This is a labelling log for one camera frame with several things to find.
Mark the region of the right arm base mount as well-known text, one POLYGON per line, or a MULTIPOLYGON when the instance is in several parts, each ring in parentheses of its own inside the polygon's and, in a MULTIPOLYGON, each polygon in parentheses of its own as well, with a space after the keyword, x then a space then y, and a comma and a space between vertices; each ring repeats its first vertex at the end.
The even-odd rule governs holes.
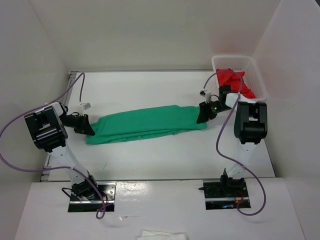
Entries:
POLYGON ((232 180, 229 183, 221 181, 204 181, 198 188, 203 192, 206 210, 250 209, 250 199, 245 180, 232 180))

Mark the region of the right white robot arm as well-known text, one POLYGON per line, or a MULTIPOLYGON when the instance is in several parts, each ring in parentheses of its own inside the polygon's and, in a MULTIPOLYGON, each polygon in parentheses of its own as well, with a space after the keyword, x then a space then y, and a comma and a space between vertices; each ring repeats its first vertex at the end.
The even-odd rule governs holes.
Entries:
POLYGON ((211 100, 212 94, 203 89, 200 95, 205 101, 199 104, 198 124, 213 120, 219 113, 233 109, 235 111, 234 136, 238 139, 237 161, 232 167, 223 171, 220 177, 219 194, 231 197, 240 191, 245 184, 245 168, 251 161, 251 155, 256 146, 267 136, 268 116, 267 105, 244 97, 242 94, 231 92, 229 85, 219 88, 216 101, 211 100))

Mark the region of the white crumpled cloth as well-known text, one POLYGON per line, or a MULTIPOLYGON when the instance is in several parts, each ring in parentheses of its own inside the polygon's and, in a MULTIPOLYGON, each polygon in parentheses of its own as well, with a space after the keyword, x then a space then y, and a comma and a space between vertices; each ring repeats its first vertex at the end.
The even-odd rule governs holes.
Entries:
POLYGON ((187 240, 184 233, 143 230, 138 240, 187 240))

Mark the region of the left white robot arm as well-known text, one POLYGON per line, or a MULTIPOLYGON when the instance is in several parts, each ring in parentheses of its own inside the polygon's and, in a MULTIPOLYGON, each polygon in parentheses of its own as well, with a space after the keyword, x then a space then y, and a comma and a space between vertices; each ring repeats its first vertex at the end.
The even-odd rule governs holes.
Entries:
POLYGON ((35 146, 56 158, 71 181, 71 191, 79 200, 97 200, 100 188, 94 177, 84 168, 73 152, 67 139, 66 127, 75 133, 94 136, 87 114, 68 114, 68 108, 60 102, 53 102, 24 116, 35 146))

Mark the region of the white plastic basket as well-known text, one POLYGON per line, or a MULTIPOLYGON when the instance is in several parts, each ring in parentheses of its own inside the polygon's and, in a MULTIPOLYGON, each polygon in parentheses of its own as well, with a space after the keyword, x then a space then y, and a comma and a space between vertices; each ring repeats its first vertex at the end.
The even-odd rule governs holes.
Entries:
POLYGON ((255 94, 256 102, 264 102, 267 98, 266 87, 254 58, 246 55, 215 55, 211 58, 212 69, 231 69, 244 72, 244 83, 255 94))

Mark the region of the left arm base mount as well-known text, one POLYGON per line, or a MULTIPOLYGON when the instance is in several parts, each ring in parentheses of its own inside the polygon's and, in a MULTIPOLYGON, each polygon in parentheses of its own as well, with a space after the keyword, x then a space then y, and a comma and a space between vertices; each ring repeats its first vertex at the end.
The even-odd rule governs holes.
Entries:
MULTIPOLYGON (((113 212, 115 210, 117 183, 111 181, 98 181, 97 186, 106 204, 105 211, 113 212)), ((84 196, 77 196, 71 188, 63 187, 61 190, 68 197, 69 213, 96 212, 103 206, 101 198, 95 191, 91 198, 86 198, 84 196)))

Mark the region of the green tank top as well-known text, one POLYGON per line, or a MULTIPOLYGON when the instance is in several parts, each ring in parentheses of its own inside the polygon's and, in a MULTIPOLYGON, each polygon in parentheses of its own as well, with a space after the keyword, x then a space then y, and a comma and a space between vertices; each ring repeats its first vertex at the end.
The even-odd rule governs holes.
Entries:
POLYGON ((160 138, 179 133, 204 130, 206 123, 197 123, 197 106, 167 105, 105 115, 91 124, 94 136, 87 145, 101 145, 160 138))

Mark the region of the red tank top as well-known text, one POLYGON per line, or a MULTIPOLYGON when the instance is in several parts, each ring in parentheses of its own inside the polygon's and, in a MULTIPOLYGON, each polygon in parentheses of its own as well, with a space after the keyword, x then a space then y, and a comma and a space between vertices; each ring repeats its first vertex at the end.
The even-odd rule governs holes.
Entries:
POLYGON ((217 74, 219 87, 229 85, 232 92, 237 92, 242 85, 240 93, 248 99, 255 99, 256 95, 253 93, 253 91, 248 88, 244 82, 241 84, 241 79, 235 73, 232 73, 232 71, 233 70, 230 68, 218 68, 216 70, 216 72, 222 72, 217 74))

